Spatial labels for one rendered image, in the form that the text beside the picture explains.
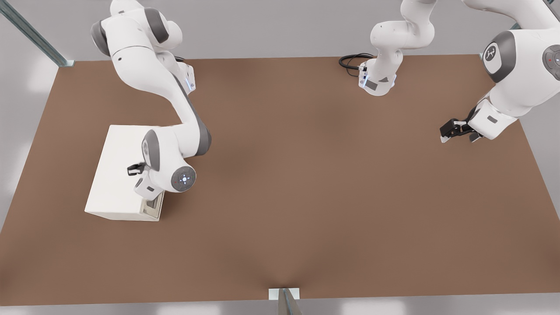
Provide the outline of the white oven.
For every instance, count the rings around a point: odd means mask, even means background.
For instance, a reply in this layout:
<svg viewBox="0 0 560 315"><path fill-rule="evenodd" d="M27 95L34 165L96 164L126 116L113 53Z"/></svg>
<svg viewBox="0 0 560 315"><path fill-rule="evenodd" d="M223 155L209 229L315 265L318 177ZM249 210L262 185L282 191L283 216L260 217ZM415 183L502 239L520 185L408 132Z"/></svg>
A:
<svg viewBox="0 0 560 315"><path fill-rule="evenodd" d="M141 142L152 126L110 125L85 212L110 220L151 221L140 214L143 197L135 191L141 175L127 168L144 161Z"/></svg>

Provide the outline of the white oven door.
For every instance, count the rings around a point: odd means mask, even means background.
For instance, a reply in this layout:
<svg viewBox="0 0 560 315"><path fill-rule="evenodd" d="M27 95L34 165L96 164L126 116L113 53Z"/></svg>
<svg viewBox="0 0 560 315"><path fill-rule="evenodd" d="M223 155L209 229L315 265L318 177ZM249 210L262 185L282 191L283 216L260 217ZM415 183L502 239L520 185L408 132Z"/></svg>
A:
<svg viewBox="0 0 560 315"><path fill-rule="evenodd" d="M140 205L140 214L143 215L146 220L159 221L161 215L161 208L163 204L165 193L160 193L154 200L142 199Z"/></svg>

